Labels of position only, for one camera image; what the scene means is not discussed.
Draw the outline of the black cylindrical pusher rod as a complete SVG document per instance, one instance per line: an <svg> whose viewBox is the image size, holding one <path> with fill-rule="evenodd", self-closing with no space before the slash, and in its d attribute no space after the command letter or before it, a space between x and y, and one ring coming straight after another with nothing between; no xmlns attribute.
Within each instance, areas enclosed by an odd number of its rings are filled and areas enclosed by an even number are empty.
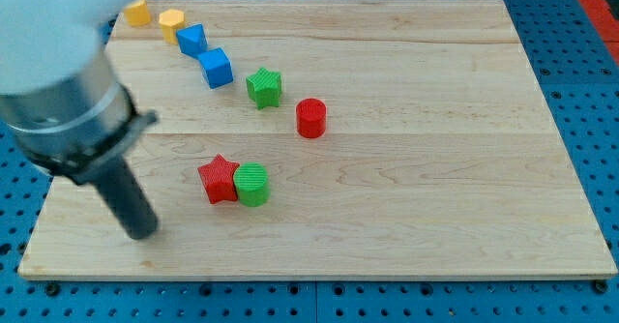
<svg viewBox="0 0 619 323"><path fill-rule="evenodd" d="M148 238L157 230L158 217L123 157L104 166L93 186L131 239Z"/></svg>

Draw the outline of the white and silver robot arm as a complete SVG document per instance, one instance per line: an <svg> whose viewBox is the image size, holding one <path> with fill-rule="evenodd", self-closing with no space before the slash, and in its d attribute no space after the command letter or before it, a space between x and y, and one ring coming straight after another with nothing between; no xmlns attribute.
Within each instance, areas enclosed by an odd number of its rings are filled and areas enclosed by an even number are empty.
<svg viewBox="0 0 619 323"><path fill-rule="evenodd" d="M125 153L153 111L136 110L99 28L133 0L1 0L1 119L43 172L92 185L128 236L158 218Z"/></svg>

